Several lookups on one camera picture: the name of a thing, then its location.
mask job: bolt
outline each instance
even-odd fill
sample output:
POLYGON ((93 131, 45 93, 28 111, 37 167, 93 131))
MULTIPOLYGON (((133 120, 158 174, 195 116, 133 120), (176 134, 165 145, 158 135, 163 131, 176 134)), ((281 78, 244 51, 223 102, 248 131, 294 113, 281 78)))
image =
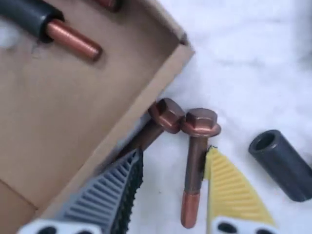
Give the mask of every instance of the bolt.
POLYGON ((120 151, 115 160, 137 148, 146 150, 164 131, 172 134, 180 131, 185 113, 172 99, 164 98, 154 102, 148 112, 151 119, 120 151))
POLYGON ((96 42, 58 19, 53 19, 47 24, 46 34, 58 43, 71 48, 92 61, 98 60, 103 52, 101 46, 96 42))
POLYGON ((221 132, 216 112, 208 109, 192 109, 182 121, 181 129, 190 135, 186 166, 181 223, 185 228, 196 224, 201 182, 204 177, 208 138, 221 132))
POLYGON ((95 1, 111 12, 119 11, 123 5, 123 0, 95 0, 95 1))

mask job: cardboard box edge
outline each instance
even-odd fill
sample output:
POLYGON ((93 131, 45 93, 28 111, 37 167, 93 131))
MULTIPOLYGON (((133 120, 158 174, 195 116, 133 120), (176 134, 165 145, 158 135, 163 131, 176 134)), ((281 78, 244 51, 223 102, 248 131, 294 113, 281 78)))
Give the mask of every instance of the cardboard box edge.
POLYGON ((92 176, 94 169, 114 148, 117 141, 125 137, 133 123, 139 119, 149 107, 150 103, 157 98, 159 93, 178 75, 186 63, 194 54, 192 47, 180 44, 163 66, 158 70, 152 81, 138 95, 133 105, 120 118, 109 134, 94 150, 93 154, 86 160, 84 165, 77 171, 73 178, 46 206, 38 210, 36 216, 41 218, 52 218, 62 204, 70 197, 70 194, 77 191, 79 187, 92 176))
POLYGON ((156 0, 141 0, 141 2, 158 21, 168 27, 177 36, 181 43, 188 44, 186 32, 160 2, 156 0))

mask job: cardboard box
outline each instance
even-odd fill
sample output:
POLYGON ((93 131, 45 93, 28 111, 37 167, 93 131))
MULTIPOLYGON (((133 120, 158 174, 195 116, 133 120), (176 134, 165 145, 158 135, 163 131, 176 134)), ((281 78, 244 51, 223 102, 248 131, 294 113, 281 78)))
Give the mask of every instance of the cardboard box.
POLYGON ((194 53, 157 1, 128 0, 116 15, 48 2, 106 54, 89 64, 25 32, 0 52, 0 233, 53 217, 194 53))

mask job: gray ridged plastic piece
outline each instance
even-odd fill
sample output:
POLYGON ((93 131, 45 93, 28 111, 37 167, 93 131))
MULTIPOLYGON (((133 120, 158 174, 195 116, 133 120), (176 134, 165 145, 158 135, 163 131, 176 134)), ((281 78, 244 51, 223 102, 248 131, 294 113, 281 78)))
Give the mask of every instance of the gray ridged plastic piece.
POLYGON ((104 234, 125 234, 142 178, 143 152, 138 149, 88 181, 63 206, 56 219, 96 224, 104 234))

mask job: black rubber sleeve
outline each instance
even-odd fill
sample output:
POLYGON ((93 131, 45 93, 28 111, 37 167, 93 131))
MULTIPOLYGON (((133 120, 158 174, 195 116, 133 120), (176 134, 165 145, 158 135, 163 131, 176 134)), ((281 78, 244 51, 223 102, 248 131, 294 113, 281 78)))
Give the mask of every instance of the black rubber sleeve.
POLYGON ((249 153, 293 201, 312 198, 312 169, 278 130, 266 131, 249 146, 249 153))
POLYGON ((53 40, 46 25, 53 19, 64 21, 63 13, 42 0, 0 0, 0 15, 7 17, 44 43, 53 40))

